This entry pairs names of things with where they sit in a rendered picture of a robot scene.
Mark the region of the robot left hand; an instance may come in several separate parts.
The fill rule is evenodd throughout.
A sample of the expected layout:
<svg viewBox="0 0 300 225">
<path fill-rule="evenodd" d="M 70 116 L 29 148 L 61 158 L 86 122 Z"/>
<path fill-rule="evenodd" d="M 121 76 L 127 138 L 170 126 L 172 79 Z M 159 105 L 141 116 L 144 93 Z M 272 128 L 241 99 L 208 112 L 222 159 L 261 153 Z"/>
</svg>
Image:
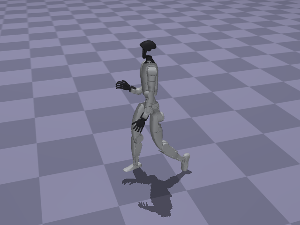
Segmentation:
<svg viewBox="0 0 300 225">
<path fill-rule="evenodd" d="M 139 127 L 139 129 L 138 129 L 138 131 L 137 131 L 137 132 L 139 132 L 139 130 L 140 130 L 140 128 L 141 128 L 140 133 L 141 133 L 142 130 L 143 130 L 143 127 L 144 127 L 144 125 L 145 125 L 145 121 L 146 121 L 146 120 L 148 119 L 148 117 L 149 117 L 149 115 L 148 115 L 147 119 L 144 119 L 144 118 L 142 118 L 143 114 L 144 114 L 144 112 L 143 112 L 142 115 L 140 116 L 140 119 L 138 119 L 137 121 L 135 121 L 135 122 L 132 123 L 132 125 L 136 123 L 136 125 L 135 125 L 134 128 L 133 128 L 133 129 L 135 129 L 136 126 L 137 126 L 137 128 L 135 129 L 135 131 L 136 131 L 136 130 L 138 129 L 138 127 Z"/>
</svg>

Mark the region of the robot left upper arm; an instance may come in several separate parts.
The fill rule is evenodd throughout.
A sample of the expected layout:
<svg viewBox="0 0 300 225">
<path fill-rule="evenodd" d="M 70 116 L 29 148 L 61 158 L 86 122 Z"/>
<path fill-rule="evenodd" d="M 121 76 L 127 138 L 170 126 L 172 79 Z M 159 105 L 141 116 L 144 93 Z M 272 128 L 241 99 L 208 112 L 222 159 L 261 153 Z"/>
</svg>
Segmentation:
<svg viewBox="0 0 300 225">
<path fill-rule="evenodd" d="M 148 98 L 148 93 L 150 91 L 154 92 L 155 90 L 156 76 L 157 76 L 157 69 L 154 66 L 149 66 L 147 68 L 148 90 L 144 92 L 144 96 L 146 98 Z"/>
</svg>

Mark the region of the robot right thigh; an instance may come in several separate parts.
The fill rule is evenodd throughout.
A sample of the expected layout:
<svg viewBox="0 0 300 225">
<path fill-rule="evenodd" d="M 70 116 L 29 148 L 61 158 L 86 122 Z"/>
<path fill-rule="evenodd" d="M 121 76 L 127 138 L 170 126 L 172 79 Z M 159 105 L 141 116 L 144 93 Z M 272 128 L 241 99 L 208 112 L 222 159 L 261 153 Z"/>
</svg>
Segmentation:
<svg viewBox="0 0 300 225">
<path fill-rule="evenodd" d="M 143 103 L 144 103 L 144 102 L 143 102 Z M 137 121 L 138 119 L 140 119 L 140 116 L 141 116 L 142 113 L 144 112 L 145 109 L 144 109 L 143 103 L 139 103 L 139 104 L 138 104 L 138 106 L 137 106 L 137 108 L 136 108 L 136 110 L 135 110 L 135 113 L 134 113 L 134 115 L 133 115 L 132 123 L 135 122 L 135 121 Z M 137 129 L 136 131 L 135 131 L 135 129 L 137 128 L 137 126 L 136 126 L 135 129 L 133 129 L 135 125 L 136 125 L 136 123 L 133 124 L 133 125 L 131 125 L 131 133 L 132 133 L 132 137 L 133 137 L 133 140 L 134 140 L 136 143 L 140 143 L 140 142 L 143 140 L 143 135 L 142 135 L 141 133 L 139 133 L 140 130 L 139 130 L 139 132 L 137 132 L 138 129 L 139 129 L 139 127 L 138 127 L 138 129 Z"/>
</svg>

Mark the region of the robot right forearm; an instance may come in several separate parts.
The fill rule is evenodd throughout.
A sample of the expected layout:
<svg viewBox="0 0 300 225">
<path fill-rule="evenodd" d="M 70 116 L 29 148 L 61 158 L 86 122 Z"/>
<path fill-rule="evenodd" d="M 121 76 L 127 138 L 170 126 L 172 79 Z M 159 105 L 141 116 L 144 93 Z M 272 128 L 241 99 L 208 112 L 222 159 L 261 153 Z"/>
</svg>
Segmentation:
<svg viewBox="0 0 300 225">
<path fill-rule="evenodd" d="M 136 90 L 131 88 L 131 93 L 140 95 L 142 93 L 142 87 L 136 88 Z"/>
</svg>

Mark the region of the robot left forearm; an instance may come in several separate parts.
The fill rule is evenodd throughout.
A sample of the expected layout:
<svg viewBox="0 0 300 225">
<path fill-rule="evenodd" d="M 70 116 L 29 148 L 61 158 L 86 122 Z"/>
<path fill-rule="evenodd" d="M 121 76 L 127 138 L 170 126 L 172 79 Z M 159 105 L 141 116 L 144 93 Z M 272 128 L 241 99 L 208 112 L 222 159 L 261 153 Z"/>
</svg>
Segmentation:
<svg viewBox="0 0 300 225">
<path fill-rule="evenodd" d="M 145 100 L 145 110 L 142 118 L 147 119 L 148 115 L 151 113 L 152 104 L 154 102 L 154 92 L 150 91 L 148 93 L 148 99 Z"/>
</svg>

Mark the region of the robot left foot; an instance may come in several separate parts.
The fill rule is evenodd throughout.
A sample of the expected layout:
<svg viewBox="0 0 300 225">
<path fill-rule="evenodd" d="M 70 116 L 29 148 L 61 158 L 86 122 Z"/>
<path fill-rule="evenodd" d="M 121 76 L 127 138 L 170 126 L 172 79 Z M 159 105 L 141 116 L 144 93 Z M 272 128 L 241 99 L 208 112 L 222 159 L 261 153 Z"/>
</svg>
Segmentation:
<svg viewBox="0 0 300 225">
<path fill-rule="evenodd" d="M 187 171 L 190 154 L 189 153 L 185 153 L 183 155 L 183 158 L 185 159 L 185 161 L 184 161 L 184 163 L 181 162 L 181 170 Z"/>
</svg>

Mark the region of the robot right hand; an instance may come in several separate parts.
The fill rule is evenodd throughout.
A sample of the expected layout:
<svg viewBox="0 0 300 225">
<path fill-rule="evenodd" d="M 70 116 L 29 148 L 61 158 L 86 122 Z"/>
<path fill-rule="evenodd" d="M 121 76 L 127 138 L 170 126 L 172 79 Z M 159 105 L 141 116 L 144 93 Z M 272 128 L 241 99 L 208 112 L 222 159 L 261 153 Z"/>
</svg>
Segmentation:
<svg viewBox="0 0 300 225">
<path fill-rule="evenodd" d="M 119 86 L 119 87 L 117 87 Z M 136 87 L 134 86 L 130 86 L 126 81 L 122 80 L 122 81 L 117 81 L 116 83 L 116 89 L 123 89 L 123 90 L 129 90 L 129 92 L 131 92 L 131 88 L 136 90 Z"/>
</svg>

